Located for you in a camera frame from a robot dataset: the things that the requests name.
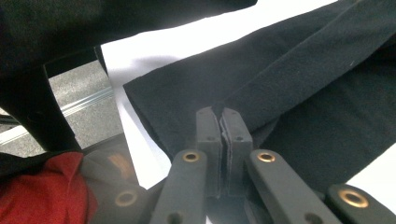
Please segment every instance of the gray plastic part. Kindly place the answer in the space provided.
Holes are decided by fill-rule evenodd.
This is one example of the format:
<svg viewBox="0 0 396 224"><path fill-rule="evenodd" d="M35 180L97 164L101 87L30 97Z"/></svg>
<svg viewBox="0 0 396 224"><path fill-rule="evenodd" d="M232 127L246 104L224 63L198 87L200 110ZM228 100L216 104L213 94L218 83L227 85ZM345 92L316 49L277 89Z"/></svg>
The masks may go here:
<svg viewBox="0 0 396 224"><path fill-rule="evenodd" d="M248 128L238 112L224 108L220 120L223 136L227 143L226 188L231 196L244 196L244 162L253 150Z"/></svg>
<svg viewBox="0 0 396 224"><path fill-rule="evenodd" d="M196 161L186 161L194 154ZM176 154L150 224L205 223L206 154L183 150Z"/></svg>
<svg viewBox="0 0 396 224"><path fill-rule="evenodd" d="M275 224L341 223L277 153L254 150L247 170Z"/></svg>
<svg viewBox="0 0 396 224"><path fill-rule="evenodd" d="M221 169L221 135L216 115L210 107L196 113L197 149L207 156L208 170L206 180L206 196L220 196Z"/></svg>

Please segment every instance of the metal grommet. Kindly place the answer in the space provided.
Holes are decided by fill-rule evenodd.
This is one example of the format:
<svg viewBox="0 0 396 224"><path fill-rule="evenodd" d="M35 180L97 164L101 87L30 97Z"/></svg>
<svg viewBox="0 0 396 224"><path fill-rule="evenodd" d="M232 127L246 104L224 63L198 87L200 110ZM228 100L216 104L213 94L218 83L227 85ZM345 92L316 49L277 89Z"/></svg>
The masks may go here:
<svg viewBox="0 0 396 224"><path fill-rule="evenodd" d="M341 189L340 191L338 191L338 195L345 203L354 207L365 208L369 206L369 201L367 201L367 199L363 195L356 192L355 190Z"/></svg>
<svg viewBox="0 0 396 224"><path fill-rule="evenodd" d="M273 161L275 161L275 156L271 155L268 152L262 152L262 153L258 154L257 158L260 161L265 161L265 162L273 162Z"/></svg>
<svg viewBox="0 0 396 224"><path fill-rule="evenodd" d="M183 160L188 162L194 162L199 160L199 154L196 152L186 152L183 155Z"/></svg>
<svg viewBox="0 0 396 224"><path fill-rule="evenodd" d="M127 189L121 192L116 198L116 205L119 207L126 207L134 204L137 200L136 191L132 189Z"/></svg>

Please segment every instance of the hole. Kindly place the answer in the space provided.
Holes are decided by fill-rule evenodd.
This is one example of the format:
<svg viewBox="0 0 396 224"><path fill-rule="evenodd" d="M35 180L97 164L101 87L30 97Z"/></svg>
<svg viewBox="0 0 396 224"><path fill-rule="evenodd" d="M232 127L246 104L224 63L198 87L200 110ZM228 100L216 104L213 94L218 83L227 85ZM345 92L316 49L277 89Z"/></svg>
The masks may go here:
<svg viewBox="0 0 396 224"><path fill-rule="evenodd" d="M265 162L275 161L275 156L273 156L267 152L260 153L257 157L259 158L259 160L265 161Z"/></svg>
<svg viewBox="0 0 396 224"><path fill-rule="evenodd" d="M361 198L359 198L358 196L356 196L356 195L353 195L353 194L347 194L346 195L346 197L347 197L347 199L348 200L350 200L351 202L353 202L353 203L361 203Z"/></svg>
<svg viewBox="0 0 396 224"><path fill-rule="evenodd" d="M168 216L168 224L181 224L183 223L183 217L179 213L172 213Z"/></svg>
<svg viewBox="0 0 396 224"><path fill-rule="evenodd" d="M128 203L134 199L134 195L132 194L123 194L120 196L120 201L123 203Z"/></svg>
<svg viewBox="0 0 396 224"><path fill-rule="evenodd" d="M126 207L136 202L136 193L134 190L125 190L121 192L116 198L116 205L119 207Z"/></svg>
<svg viewBox="0 0 396 224"><path fill-rule="evenodd" d="M305 214L305 220L308 224L323 224L323 220L313 213Z"/></svg>
<svg viewBox="0 0 396 224"><path fill-rule="evenodd" d="M367 199L359 194L357 191L352 189L341 189L338 192L340 198L347 204L358 207L358 208L365 208L369 206L369 202Z"/></svg>
<svg viewBox="0 0 396 224"><path fill-rule="evenodd" d="M27 118L32 122L38 123L44 120L44 114L42 112L36 111L28 115Z"/></svg>
<svg viewBox="0 0 396 224"><path fill-rule="evenodd" d="M198 161L199 155L195 152L188 152L188 153L184 154L183 160L189 161L189 162Z"/></svg>

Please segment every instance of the black fabric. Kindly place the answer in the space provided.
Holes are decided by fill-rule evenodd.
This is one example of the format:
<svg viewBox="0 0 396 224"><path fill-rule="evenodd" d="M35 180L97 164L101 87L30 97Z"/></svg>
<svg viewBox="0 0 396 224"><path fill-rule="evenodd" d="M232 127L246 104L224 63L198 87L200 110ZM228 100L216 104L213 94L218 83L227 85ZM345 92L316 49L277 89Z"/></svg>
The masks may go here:
<svg viewBox="0 0 396 224"><path fill-rule="evenodd" d="M0 181L20 175L26 172L35 172L40 169L45 161L69 151L46 152L33 157L17 157L7 153L0 152Z"/></svg>
<svg viewBox="0 0 396 224"><path fill-rule="evenodd" d="M262 146L285 153L310 187L325 191L396 142L395 22L394 1L339 1L157 69L125 90L170 157L192 142L202 107L223 102L241 112L262 145L269 122L319 91Z"/></svg>
<svg viewBox="0 0 396 224"><path fill-rule="evenodd" d="M197 110L225 99L351 5L337 2L172 63L126 84L126 93L150 135L172 157L194 137Z"/></svg>
<svg viewBox="0 0 396 224"><path fill-rule="evenodd" d="M0 75L148 30L249 7L255 0L0 1Z"/></svg>

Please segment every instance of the black cloth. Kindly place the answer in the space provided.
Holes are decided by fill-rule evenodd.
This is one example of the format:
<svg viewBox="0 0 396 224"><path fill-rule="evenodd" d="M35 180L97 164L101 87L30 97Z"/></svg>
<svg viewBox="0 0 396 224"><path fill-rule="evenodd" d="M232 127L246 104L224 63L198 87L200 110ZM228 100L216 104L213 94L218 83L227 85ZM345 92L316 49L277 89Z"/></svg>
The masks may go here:
<svg viewBox="0 0 396 224"><path fill-rule="evenodd" d="M222 102L241 113L255 145L285 154L311 188L325 191L396 142L395 33L396 2L338 1L124 88L169 157L193 142L195 112ZM262 130L279 117L263 142Z"/></svg>
<svg viewBox="0 0 396 224"><path fill-rule="evenodd" d="M0 75L109 41L249 7L256 0L0 1Z"/></svg>
<svg viewBox="0 0 396 224"><path fill-rule="evenodd" d="M0 152L0 182L26 172L36 172L48 159L65 152L46 152L37 156L22 158Z"/></svg>

